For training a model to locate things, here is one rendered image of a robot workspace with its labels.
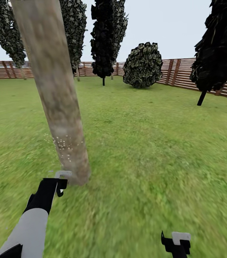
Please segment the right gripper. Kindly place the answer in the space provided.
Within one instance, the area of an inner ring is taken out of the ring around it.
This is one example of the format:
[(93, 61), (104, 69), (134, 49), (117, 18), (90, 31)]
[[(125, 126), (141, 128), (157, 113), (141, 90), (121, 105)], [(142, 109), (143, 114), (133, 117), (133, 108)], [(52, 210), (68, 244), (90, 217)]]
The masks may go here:
[(190, 254), (190, 241), (186, 239), (180, 239), (180, 245), (174, 245), (173, 239), (165, 238), (163, 236), (163, 231), (161, 231), (161, 243), (162, 245), (165, 245), (165, 250), (167, 252), (172, 252), (173, 257), (176, 253), (182, 253), (185, 255), (185, 257)]

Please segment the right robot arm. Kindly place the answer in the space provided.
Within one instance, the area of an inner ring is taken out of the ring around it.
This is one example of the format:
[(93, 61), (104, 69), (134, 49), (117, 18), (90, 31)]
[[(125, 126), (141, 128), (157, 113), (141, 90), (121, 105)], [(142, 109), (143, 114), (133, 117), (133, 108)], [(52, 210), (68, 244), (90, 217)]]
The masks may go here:
[(172, 232), (172, 239), (165, 238), (161, 231), (161, 243), (167, 252), (172, 252), (174, 258), (187, 258), (190, 254), (190, 240), (192, 235), (184, 232)]

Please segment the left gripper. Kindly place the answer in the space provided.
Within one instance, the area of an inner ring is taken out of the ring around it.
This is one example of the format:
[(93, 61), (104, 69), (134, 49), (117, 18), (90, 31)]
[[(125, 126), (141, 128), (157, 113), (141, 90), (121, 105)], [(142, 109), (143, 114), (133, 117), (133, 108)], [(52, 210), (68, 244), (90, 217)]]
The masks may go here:
[(68, 184), (68, 181), (67, 179), (64, 179), (64, 178), (57, 178), (56, 179), (58, 181), (58, 186), (57, 186), (57, 189), (66, 189), (67, 187), (67, 184)]

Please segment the pesticide atomizer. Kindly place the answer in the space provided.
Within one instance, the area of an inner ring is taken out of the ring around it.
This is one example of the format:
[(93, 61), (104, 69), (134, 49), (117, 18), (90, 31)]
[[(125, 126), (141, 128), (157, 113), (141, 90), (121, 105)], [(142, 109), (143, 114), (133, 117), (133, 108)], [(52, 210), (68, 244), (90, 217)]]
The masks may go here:
[(58, 196), (58, 197), (61, 197), (61, 196), (63, 196), (64, 191), (63, 191), (62, 189), (57, 189), (57, 190), (56, 190), (56, 193), (57, 193), (57, 196)]

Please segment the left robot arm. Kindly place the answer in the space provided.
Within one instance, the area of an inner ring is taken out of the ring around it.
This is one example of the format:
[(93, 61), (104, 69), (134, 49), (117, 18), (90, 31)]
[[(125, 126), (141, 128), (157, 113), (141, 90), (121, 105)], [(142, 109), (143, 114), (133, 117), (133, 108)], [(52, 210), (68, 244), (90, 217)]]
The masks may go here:
[(57, 189), (66, 189), (71, 171), (57, 171), (53, 178), (40, 181), (36, 194), (28, 200), (26, 209), (12, 233), (0, 248), (0, 258), (43, 258), (47, 222)]

